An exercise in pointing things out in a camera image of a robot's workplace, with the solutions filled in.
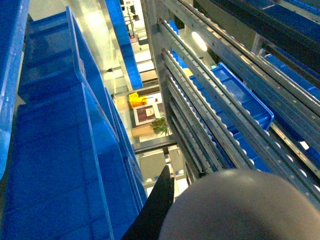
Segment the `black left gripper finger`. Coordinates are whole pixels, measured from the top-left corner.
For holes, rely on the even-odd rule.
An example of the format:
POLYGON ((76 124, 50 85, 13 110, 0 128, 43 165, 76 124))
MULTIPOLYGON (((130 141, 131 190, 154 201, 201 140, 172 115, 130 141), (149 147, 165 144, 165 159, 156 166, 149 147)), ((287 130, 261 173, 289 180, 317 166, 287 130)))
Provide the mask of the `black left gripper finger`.
POLYGON ((174 202, 175 179, 165 165, 142 210, 122 236, 123 240, 158 240, 165 217, 174 202))

